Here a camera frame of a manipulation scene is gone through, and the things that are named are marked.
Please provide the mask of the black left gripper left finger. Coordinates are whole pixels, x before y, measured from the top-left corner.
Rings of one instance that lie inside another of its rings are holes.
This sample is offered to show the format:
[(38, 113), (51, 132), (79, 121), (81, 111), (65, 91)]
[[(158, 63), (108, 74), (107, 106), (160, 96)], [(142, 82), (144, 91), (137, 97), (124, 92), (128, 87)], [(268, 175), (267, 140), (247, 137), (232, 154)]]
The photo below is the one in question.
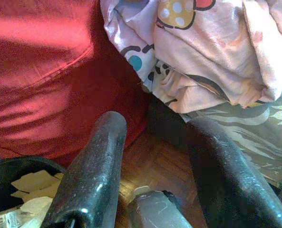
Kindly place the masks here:
[(126, 120), (114, 111), (95, 122), (89, 142), (67, 168), (43, 228), (115, 226)]

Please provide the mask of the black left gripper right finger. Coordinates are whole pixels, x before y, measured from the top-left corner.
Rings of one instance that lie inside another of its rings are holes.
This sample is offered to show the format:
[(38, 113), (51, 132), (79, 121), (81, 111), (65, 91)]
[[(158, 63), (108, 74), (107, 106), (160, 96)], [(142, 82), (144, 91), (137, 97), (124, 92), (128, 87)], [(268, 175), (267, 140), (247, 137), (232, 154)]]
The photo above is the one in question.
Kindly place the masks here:
[(190, 163), (210, 228), (282, 228), (282, 202), (215, 121), (187, 123)]

